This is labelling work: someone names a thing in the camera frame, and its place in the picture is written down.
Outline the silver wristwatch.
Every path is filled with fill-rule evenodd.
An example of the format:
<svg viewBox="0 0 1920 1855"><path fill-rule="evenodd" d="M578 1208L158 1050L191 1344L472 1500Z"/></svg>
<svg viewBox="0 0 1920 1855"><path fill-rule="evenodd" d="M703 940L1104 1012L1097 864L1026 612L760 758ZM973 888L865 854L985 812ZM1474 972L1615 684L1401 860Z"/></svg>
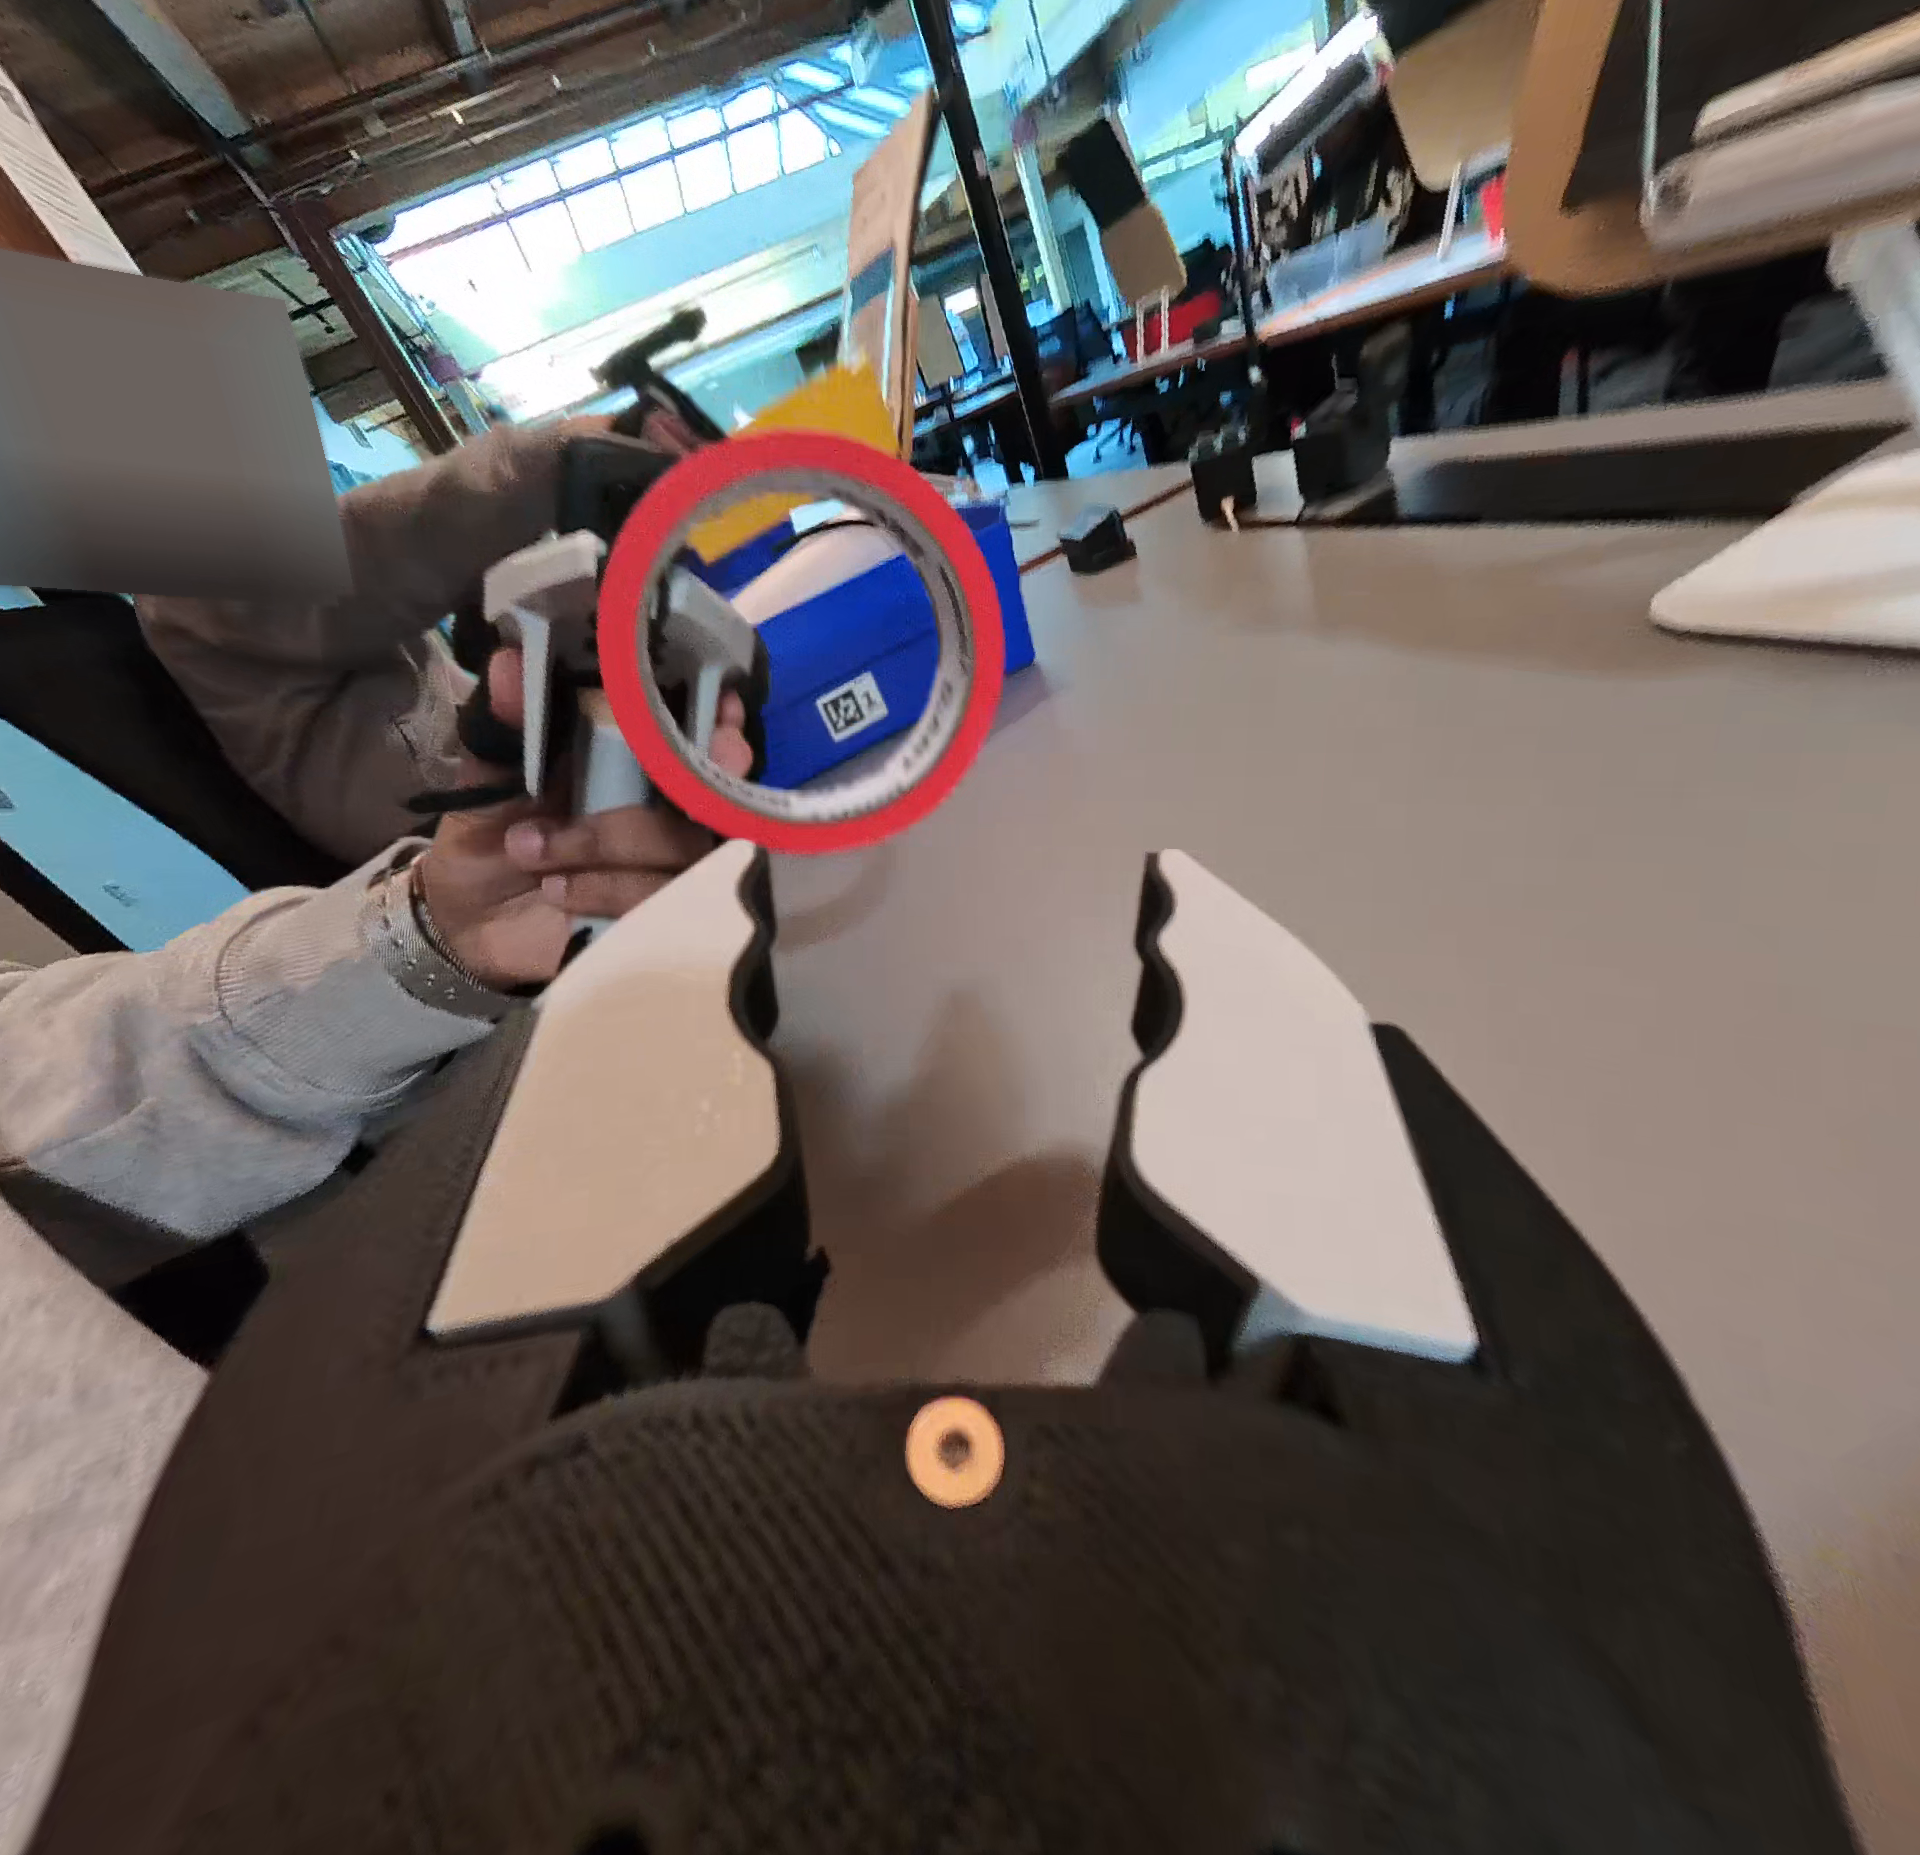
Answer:
<svg viewBox="0 0 1920 1855"><path fill-rule="evenodd" d="M367 886L361 932L383 972L416 1004L471 1022L501 1022L519 998L489 986L436 934L421 898L421 854L396 856Z"/></svg>

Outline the grey desk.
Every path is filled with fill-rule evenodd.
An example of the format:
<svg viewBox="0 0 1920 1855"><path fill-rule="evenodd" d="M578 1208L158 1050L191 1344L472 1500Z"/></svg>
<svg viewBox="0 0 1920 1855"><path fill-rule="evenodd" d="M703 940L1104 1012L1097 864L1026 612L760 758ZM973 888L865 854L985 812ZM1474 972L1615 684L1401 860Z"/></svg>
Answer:
<svg viewBox="0 0 1920 1855"><path fill-rule="evenodd" d="M1119 508L1136 560L1059 536ZM1037 666L926 824L780 860L779 1050L841 1382L1063 1382L1140 868L1409 1032L1641 1306L1773 1548L1862 1847L1916 1851L1916 664L1657 632L1727 526L1213 532L1008 502Z"/></svg>

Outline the grey flat base plate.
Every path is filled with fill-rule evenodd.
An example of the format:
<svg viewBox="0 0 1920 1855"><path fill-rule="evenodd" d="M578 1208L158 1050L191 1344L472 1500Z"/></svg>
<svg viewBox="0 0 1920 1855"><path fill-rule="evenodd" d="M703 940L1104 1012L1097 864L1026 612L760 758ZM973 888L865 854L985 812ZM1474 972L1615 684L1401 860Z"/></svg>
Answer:
<svg viewBox="0 0 1920 1855"><path fill-rule="evenodd" d="M1913 434L1874 380L1401 438L1389 472L1407 524L1760 524Z"/></svg>

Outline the blue plastic bin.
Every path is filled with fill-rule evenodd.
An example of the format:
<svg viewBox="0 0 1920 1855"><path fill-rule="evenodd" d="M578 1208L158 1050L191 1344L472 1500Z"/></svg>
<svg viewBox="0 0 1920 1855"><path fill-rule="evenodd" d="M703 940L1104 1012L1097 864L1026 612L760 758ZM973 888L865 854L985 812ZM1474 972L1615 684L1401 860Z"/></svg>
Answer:
<svg viewBox="0 0 1920 1855"><path fill-rule="evenodd" d="M875 522L848 506L817 504L712 566L684 546L681 564L735 602L798 536L841 520ZM757 778L779 792L865 766L907 738L935 696L958 682L944 618L905 548L890 564L757 630L772 668L767 768Z"/></svg>

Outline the background wooden-edged desk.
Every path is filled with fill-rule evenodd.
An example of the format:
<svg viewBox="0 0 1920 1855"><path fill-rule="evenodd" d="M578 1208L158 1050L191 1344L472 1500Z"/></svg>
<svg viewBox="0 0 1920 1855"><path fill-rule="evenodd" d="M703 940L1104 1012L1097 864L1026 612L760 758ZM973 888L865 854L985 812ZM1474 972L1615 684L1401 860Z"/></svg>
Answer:
<svg viewBox="0 0 1920 1855"><path fill-rule="evenodd" d="M1140 358L1104 364L1055 394L1050 410L1065 420L1147 396L1168 402L1180 388L1197 390L1202 406L1208 406L1213 398L1230 398L1247 380L1257 380L1269 354L1331 340L1337 332L1401 322L1479 286L1501 284L1512 272L1502 236L1477 232L1458 236L1449 250L1424 246L1357 280L1287 304L1251 330L1192 336Z"/></svg>

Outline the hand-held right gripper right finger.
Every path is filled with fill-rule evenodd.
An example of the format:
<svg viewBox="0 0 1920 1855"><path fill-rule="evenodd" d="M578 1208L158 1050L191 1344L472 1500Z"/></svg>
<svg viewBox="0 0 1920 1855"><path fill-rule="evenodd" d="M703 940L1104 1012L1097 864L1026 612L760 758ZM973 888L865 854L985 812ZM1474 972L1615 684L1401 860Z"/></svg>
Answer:
<svg viewBox="0 0 1920 1855"><path fill-rule="evenodd" d="M1376 1026L1290 930L1179 850L1142 864L1134 1064L1104 1278L1225 1374L1327 1340L1468 1368L1481 1332Z"/></svg>

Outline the person's grey sweatshirt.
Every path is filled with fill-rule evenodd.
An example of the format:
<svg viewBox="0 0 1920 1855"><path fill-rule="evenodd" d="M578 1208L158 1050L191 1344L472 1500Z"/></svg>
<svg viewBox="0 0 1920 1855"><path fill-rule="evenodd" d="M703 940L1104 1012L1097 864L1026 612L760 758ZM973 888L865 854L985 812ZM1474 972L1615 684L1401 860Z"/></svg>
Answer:
<svg viewBox="0 0 1920 1855"><path fill-rule="evenodd" d="M205 1376L3 1214L3 1849L67 1752L108 1604Z"/></svg>

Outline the red tape roll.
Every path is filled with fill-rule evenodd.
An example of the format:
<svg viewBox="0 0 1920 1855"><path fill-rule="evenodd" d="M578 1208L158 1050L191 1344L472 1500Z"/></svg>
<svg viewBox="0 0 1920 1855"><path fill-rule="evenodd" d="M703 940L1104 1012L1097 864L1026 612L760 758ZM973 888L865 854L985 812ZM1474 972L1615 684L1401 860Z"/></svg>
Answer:
<svg viewBox="0 0 1920 1855"><path fill-rule="evenodd" d="M913 564L936 628L924 710L883 766L821 794L735 778L670 720L642 624L696 524L757 496L842 502ZM650 786L696 826L776 856L823 858L894 840L948 802L990 738L1004 678L997 586L973 530L898 458L817 430L759 430L666 468L606 556L597 662L615 722Z"/></svg>

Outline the black pole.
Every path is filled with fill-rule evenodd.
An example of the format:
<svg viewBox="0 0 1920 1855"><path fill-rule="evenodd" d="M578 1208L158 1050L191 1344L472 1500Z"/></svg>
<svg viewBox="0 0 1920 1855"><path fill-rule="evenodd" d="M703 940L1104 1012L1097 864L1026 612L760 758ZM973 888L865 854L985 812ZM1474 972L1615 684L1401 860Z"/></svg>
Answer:
<svg viewBox="0 0 1920 1855"><path fill-rule="evenodd" d="M1041 348L1028 320L992 164L966 84L950 0L909 0L909 6L924 44L939 114L956 156L974 242L985 264L987 294L1004 336L1034 472L1041 480L1067 480L1069 458L1055 428Z"/></svg>

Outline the black boxy device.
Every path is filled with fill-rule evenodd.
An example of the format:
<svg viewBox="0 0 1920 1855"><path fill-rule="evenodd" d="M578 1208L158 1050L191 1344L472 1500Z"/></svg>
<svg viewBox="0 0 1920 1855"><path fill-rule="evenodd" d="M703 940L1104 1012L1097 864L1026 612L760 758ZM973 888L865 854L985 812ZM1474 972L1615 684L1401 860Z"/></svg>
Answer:
<svg viewBox="0 0 1920 1855"><path fill-rule="evenodd" d="M1363 386L1340 382L1296 420L1290 456L1307 508L1345 498L1387 472L1392 444L1392 404Z"/></svg>

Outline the cardboard panel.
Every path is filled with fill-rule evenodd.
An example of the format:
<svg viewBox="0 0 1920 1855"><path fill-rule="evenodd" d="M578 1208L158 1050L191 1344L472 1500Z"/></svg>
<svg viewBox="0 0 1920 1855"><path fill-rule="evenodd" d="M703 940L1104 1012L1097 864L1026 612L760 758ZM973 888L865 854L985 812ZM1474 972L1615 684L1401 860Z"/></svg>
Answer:
<svg viewBox="0 0 1920 1855"><path fill-rule="evenodd" d="M875 382L892 426L892 448L901 456L910 452L916 420L918 310L913 262L939 124L936 94L920 92L857 168L851 190L836 362Z"/></svg>

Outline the black power adapter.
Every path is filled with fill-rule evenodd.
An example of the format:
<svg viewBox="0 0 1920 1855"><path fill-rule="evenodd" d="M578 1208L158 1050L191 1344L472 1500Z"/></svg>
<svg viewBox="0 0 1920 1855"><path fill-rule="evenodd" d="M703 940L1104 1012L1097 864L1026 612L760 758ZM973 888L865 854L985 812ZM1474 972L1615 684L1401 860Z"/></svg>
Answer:
<svg viewBox="0 0 1920 1855"><path fill-rule="evenodd" d="M1244 420L1204 430L1191 454L1188 472L1202 524L1241 532L1260 514L1258 446Z"/></svg>

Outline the person's left hand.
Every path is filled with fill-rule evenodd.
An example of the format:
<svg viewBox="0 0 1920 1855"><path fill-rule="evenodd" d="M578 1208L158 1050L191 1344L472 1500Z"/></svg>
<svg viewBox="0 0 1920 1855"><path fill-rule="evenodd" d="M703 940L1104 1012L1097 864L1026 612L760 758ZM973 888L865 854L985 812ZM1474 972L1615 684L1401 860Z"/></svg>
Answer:
<svg viewBox="0 0 1920 1855"><path fill-rule="evenodd" d="M569 818L519 796L442 816L411 872L414 910L482 986L522 990L560 972L578 922L625 916L712 848L670 806Z"/></svg>

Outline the person's left forearm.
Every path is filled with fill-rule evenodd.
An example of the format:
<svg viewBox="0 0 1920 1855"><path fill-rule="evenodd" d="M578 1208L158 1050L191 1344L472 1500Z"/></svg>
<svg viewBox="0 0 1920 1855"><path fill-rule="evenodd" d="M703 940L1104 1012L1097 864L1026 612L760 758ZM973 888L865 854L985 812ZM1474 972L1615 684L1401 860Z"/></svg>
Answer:
<svg viewBox="0 0 1920 1855"><path fill-rule="evenodd" d="M147 954L7 968L4 1210L114 1288L319 1190L501 1022L413 1002L362 934L373 876L280 888Z"/></svg>

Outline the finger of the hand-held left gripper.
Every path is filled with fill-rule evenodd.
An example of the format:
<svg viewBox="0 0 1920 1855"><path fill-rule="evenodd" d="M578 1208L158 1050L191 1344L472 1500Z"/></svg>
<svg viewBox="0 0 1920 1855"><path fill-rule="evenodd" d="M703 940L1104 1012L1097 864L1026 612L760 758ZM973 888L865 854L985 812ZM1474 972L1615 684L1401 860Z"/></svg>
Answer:
<svg viewBox="0 0 1920 1855"><path fill-rule="evenodd" d="M613 710L599 654L605 556L589 530L550 534L485 580L485 616L519 650L520 784L540 798L559 782L573 808L613 804Z"/></svg>
<svg viewBox="0 0 1920 1855"><path fill-rule="evenodd" d="M711 752L726 698L740 704L748 776L767 768L771 658L753 622L690 568L662 576L656 596L656 688L686 744Z"/></svg>

